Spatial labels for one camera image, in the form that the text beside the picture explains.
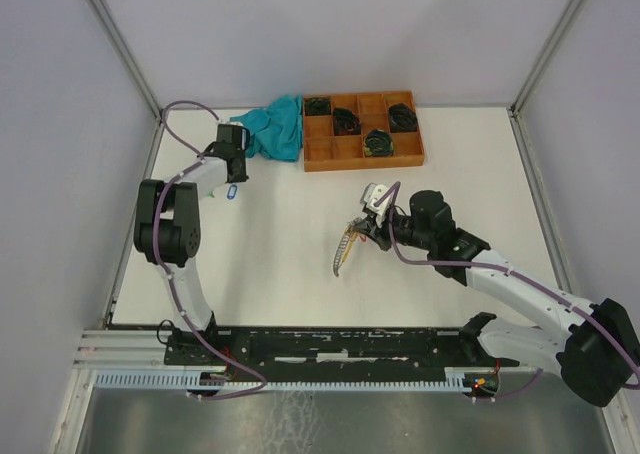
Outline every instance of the gray wall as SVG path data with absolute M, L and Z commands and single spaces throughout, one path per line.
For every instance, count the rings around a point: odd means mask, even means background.
M 153 120 L 85 0 L 0 0 L 0 451 L 48 446 Z
M 590 0 L 525 113 L 580 290 L 623 303 L 638 329 L 639 53 L 638 0 Z
M 162 103 L 412 89 L 510 104 L 568 0 L 107 0 Z

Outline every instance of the metal floor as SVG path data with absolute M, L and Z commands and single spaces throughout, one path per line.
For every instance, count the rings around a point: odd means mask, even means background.
M 530 378 L 502 374 L 504 392 Z M 95 389 L 78 453 L 613 453 L 599 409 L 545 376 L 524 396 L 266 392 L 221 402 Z

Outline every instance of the blue cloth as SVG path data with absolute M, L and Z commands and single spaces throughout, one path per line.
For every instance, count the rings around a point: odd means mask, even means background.
M 295 162 L 302 147 L 302 96 L 284 96 L 266 109 L 253 109 L 232 117 L 251 132 L 247 157 Z

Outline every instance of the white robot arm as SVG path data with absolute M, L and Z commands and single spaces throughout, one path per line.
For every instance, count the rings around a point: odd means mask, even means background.
M 215 329 L 213 311 L 202 292 L 195 255 L 200 247 L 199 201 L 215 188 L 227 183 L 248 179 L 245 151 L 249 145 L 249 131 L 232 124 L 218 124 L 217 139 L 204 151 L 197 167 L 173 183 L 162 211 L 173 211 L 173 218 L 162 218 L 158 230 L 158 246 L 162 261 L 170 267 L 177 298 L 190 321 L 202 332 Z M 153 218 L 165 181 L 147 179 L 138 190 L 134 245 L 145 254 L 147 261 L 156 264 L 164 278 L 167 291 L 169 280 L 158 266 L 153 253 Z M 185 333 L 191 329 L 181 313 L 174 309 L 174 325 Z
M 434 266 L 443 276 L 500 300 L 536 325 L 518 326 L 480 313 L 461 335 L 477 339 L 494 358 L 517 360 L 562 377 L 576 394 L 597 406 L 606 406 L 637 372 L 640 344 L 621 305 L 611 299 L 598 305 L 536 281 L 487 242 L 457 227 L 440 192 L 415 193 L 406 215 L 398 212 L 391 191 L 393 187 L 370 184 L 361 198 L 367 217 L 350 224 L 350 230 L 383 250 L 393 247 L 405 262 Z M 428 259 L 407 260 L 397 244 L 428 251 Z

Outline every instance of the orange tray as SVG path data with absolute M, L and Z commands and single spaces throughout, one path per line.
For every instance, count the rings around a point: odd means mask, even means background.
M 364 138 L 373 129 L 390 132 L 390 106 L 404 103 L 415 112 L 411 91 L 307 96 L 304 100 L 313 98 L 328 98 L 332 113 L 336 107 L 349 109 L 360 118 L 362 129 L 360 134 L 336 136 L 333 132 L 333 116 L 307 116 L 303 107 L 305 171 L 379 169 L 424 164 L 420 127 L 416 132 L 391 133 L 393 156 L 365 157 L 363 150 Z

